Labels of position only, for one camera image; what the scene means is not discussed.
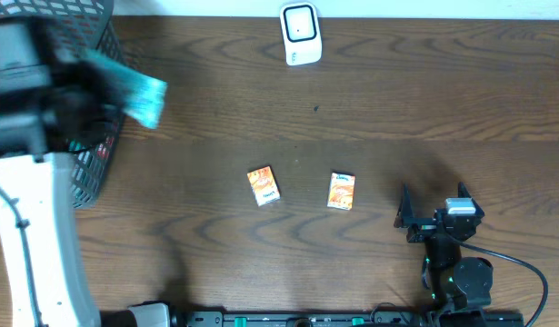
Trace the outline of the mint green wipes packet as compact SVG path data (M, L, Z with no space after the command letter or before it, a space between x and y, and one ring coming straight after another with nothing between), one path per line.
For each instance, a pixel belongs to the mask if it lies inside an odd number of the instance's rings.
M83 58L109 78L110 85L121 93L123 111L148 129L159 126L165 107L167 82L142 74L114 59L93 50L85 50Z

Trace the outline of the orange tissue pack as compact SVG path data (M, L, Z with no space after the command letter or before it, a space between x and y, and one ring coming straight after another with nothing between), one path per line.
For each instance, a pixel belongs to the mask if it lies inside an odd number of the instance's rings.
M247 178L258 206L272 203L281 198L275 176L270 166L265 166L249 172Z
M344 173L332 173L327 198L330 208L350 211L354 202L355 176Z

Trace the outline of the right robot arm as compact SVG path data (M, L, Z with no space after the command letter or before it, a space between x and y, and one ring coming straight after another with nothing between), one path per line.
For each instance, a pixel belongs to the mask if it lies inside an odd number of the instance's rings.
M434 301L425 316L431 326L484 325L481 310L491 303L494 268L486 259L463 257L461 252L483 218L484 211L463 183L456 197L446 199L430 218L415 215L403 187L394 227L407 231L409 243L424 244L423 285Z

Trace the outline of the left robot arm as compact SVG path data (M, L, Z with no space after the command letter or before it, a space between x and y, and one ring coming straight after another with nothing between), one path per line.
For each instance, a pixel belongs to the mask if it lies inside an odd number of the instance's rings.
M0 16L0 242L16 326L182 326L167 302L101 312L75 227L75 140L101 144L133 116L156 128L167 85L91 50L61 47L54 18Z

